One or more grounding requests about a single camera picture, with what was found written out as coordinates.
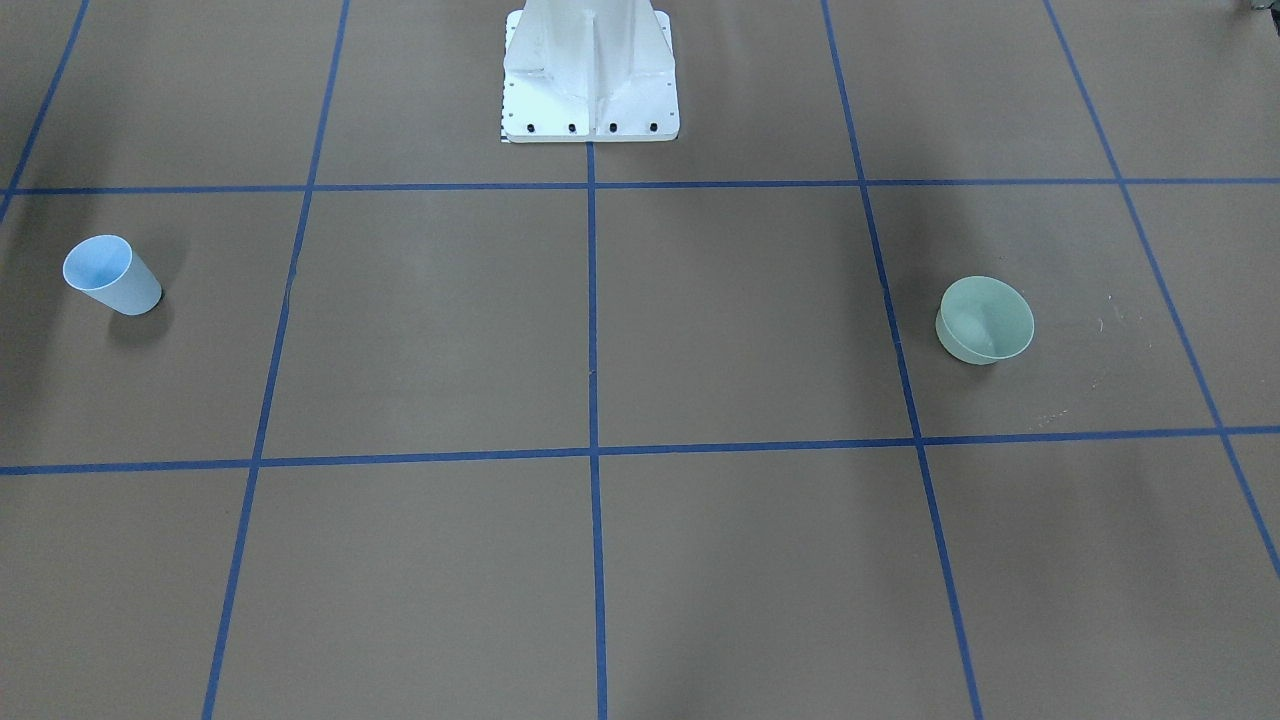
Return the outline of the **light green ceramic bowl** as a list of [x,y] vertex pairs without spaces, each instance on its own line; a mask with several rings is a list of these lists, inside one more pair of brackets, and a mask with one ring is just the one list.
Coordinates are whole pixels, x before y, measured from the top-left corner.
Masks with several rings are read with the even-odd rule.
[[984,366],[1029,348],[1036,337],[1036,318],[1028,301],[1010,284],[987,275],[969,275],[942,293],[934,333],[952,357]]

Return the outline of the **light blue plastic cup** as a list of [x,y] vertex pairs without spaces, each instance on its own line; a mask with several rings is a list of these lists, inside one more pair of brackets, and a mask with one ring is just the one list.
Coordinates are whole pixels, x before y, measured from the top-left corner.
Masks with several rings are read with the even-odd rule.
[[82,240],[61,264],[73,288],[125,316],[143,315],[163,299],[163,287],[133,246],[116,234]]

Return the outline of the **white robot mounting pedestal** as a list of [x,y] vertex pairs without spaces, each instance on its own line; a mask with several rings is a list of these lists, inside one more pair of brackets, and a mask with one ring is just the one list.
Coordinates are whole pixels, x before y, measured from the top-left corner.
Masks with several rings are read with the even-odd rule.
[[678,137],[675,38],[649,1],[526,1],[504,22],[500,137],[640,143]]

